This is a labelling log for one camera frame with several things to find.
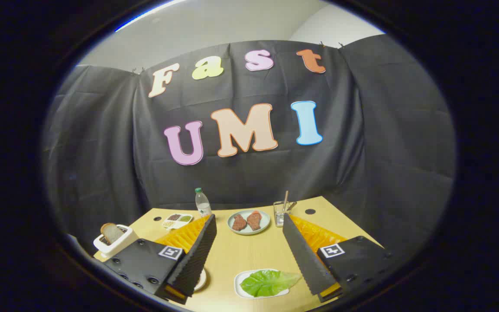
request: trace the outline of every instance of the black fabric backdrop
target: black fabric backdrop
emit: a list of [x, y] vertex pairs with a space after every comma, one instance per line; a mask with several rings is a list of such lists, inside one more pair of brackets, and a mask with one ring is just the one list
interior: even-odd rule
[[[244, 55], [271, 52], [275, 65], [248, 71]], [[295, 52], [321, 55], [326, 72], [309, 71]], [[194, 80], [194, 64], [217, 55], [224, 72]], [[147, 95], [153, 72], [174, 63], [166, 91]], [[296, 143], [290, 104], [315, 101], [323, 141]], [[273, 150], [221, 158], [213, 111], [232, 109], [245, 122], [252, 105], [272, 105]], [[204, 158], [181, 166], [164, 129], [200, 120]], [[136, 75], [78, 66], [55, 97], [44, 138], [48, 193], [65, 227], [90, 253], [106, 222], [130, 224], [150, 208], [195, 209], [202, 187], [212, 209], [270, 205], [325, 196], [380, 243], [415, 251], [444, 210], [453, 178], [454, 133], [428, 74], [387, 35], [341, 49], [289, 41], [218, 45], [180, 55]]]

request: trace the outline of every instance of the meat slice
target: meat slice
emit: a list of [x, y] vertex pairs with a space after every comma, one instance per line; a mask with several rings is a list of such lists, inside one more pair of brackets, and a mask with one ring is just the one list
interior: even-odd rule
[[259, 226], [259, 222], [261, 221], [261, 214], [259, 211], [252, 212], [251, 215], [248, 215], [247, 220], [252, 230], [261, 229]]
[[241, 231], [246, 228], [246, 225], [248, 225], [248, 223], [241, 215], [237, 214], [234, 216], [234, 224], [232, 225], [234, 231]]

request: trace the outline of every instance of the plate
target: plate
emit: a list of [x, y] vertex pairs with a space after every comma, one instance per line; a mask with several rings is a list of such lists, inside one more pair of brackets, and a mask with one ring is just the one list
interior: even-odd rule
[[205, 285], [205, 281], [206, 280], [207, 280], [207, 273], [205, 272], [205, 268], [204, 268], [201, 271], [200, 280], [198, 281], [198, 283], [194, 287], [194, 292], [197, 291], [197, 290], [200, 290], [200, 288], [202, 288]]
[[[275, 269], [261, 269], [261, 270], [278, 271], [278, 270], [275, 270]], [[289, 289], [285, 289], [285, 290], [279, 292], [278, 294], [276, 294], [275, 296], [254, 297], [254, 296], [248, 294], [246, 291], [244, 291], [242, 289], [242, 287], [240, 286], [240, 284], [244, 281], [244, 279], [246, 279], [252, 273], [257, 272], [257, 271], [261, 271], [261, 270], [244, 271], [244, 272], [239, 273], [238, 275], [236, 275], [236, 277], [234, 278], [234, 292], [238, 296], [241, 296], [242, 298], [246, 298], [246, 299], [271, 298], [271, 297], [283, 296], [283, 295], [289, 293], [290, 290]]]
[[[172, 217], [172, 215], [179, 215], [180, 217], [178, 217], [178, 219], [176, 220], [170, 220], [169, 218]], [[172, 215], [169, 215], [165, 220], [161, 222], [161, 224], [163, 225], [164, 228], [167, 229], [167, 231], [169, 231], [170, 229], [180, 229], [184, 225], [190, 223], [192, 219], [194, 219], [194, 217], [190, 214], [188, 215], [183, 213], [174, 213]], [[183, 217], [190, 217], [190, 218], [186, 221], [180, 221], [180, 219], [182, 219]]]
[[261, 220], [259, 221], [259, 226], [261, 227], [261, 229], [254, 231], [251, 229], [249, 224], [246, 226], [246, 228], [242, 229], [241, 231], [236, 231], [236, 230], [232, 229], [232, 225], [234, 224], [234, 216], [235, 215], [241, 215], [242, 218], [244, 218], [244, 220], [246, 220], [248, 215], [250, 215], [254, 211], [258, 211], [258, 210], [251, 209], [251, 210], [247, 210], [247, 211], [240, 211], [240, 212], [234, 213], [226, 221], [228, 228], [231, 229], [234, 233], [237, 233], [240, 235], [253, 235], [253, 234], [257, 234], [257, 233], [265, 230], [269, 226], [269, 223], [271, 223], [271, 217], [269, 217], [269, 215], [267, 215], [263, 211], [259, 211], [259, 213], [261, 213]]

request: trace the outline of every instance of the screw hole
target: screw hole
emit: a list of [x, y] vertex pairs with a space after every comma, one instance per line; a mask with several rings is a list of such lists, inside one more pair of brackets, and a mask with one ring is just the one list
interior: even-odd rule
[[346, 282], [352, 282], [352, 281], [355, 281], [355, 279], [357, 278], [357, 275], [355, 274], [350, 274], [348, 275], [348, 277], [346, 277]]

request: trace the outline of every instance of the pink letter u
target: pink letter u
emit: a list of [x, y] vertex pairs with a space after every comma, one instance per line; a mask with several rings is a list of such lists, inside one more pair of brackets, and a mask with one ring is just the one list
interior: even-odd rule
[[190, 166], [199, 163], [204, 157], [204, 146], [201, 142], [200, 128], [203, 126], [202, 122], [195, 121], [187, 123], [185, 128], [190, 131], [190, 137], [192, 138], [192, 145], [194, 146], [194, 152], [191, 155], [186, 155], [182, 152], [182, 147], [180, 146], [180, 138], [178, 133], [180, 133], [180, 127], [174, 126], [165, 129], [164, 133], [168, 139], [168, 148], [171, 150], [172, 158], [175, 162]]

